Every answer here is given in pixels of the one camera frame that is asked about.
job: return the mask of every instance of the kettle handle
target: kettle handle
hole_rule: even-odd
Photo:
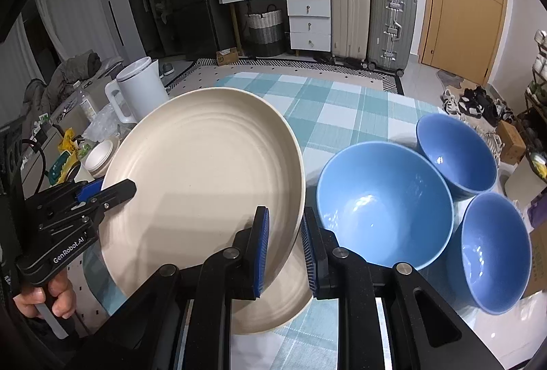
[[[120,121],[122,123],[137,123],[137,120],[135,119],[135,116],[133,114],[130,114],[129,116],[124,115],[120,108],[120,105],[116,101],[116,97],[114,96],[115,91],[118,91],[118,93],[121,94],[118,82],[116,80],[112,80],[105,86],[105,94],[108,98],[108,101],[112,104],[112,107],[114,108],[114,111],[116,112],[116,115],[118,116]]]

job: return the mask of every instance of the gray suitcase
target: gray suitcase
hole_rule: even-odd
[[[409,62],[418,0],[372,0],[368,63],[402,77]]]
[[[370,0],[331,0],[334,57],[366,58]]]

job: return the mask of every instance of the plastic bottle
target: plastic bottle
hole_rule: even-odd
[[[97,116],[97,106],[95,106],[95,103],[89,94],[82,89],[80,81],[76,81],[73,86],[74,90],[78,94],[78,104],[81,106],[88,120],[90,122],[93,121],[93,119]]]

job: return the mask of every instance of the curtain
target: curtain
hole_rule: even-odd
[[[25,89],[33,78],[44,80],[19,15],[0,44],[0,125],[19,116]]]
[[[101,0],[35,0],[44,26],[66,60],[91,49],[99,57],[119,56]]]

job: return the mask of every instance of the floor mat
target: floor mat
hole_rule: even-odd
[[[442,69],[437,71],[437,78],[441,81],[442,88],[449,89],[456,97],[463,94],[466,89],[475,89],[477,87],[474,82]]]
[[[168,91],[173,89],[177,84],[181,82],[184,77],[187,77],[196,69],[206,66],[216,66],[216,64],[217,60],[214,58],[200,58],[192,66],[185,70],[178,78],[173,79],[173,81],[171,81],[167,85],[166,89]],[[345,66],[327,65],[314,61],[284,60],[279,58],[240,58],[240,60],[237,63],[234,63],[232,66],[270,66],[274,69],[276,67],[280,67],[295,69],[313,69],[318,71],[341,73],[382,81],[382,89],[384,91],[404,95],[403,87],[398,77],[384,73],[370,72],[363,69],[351,69]]]

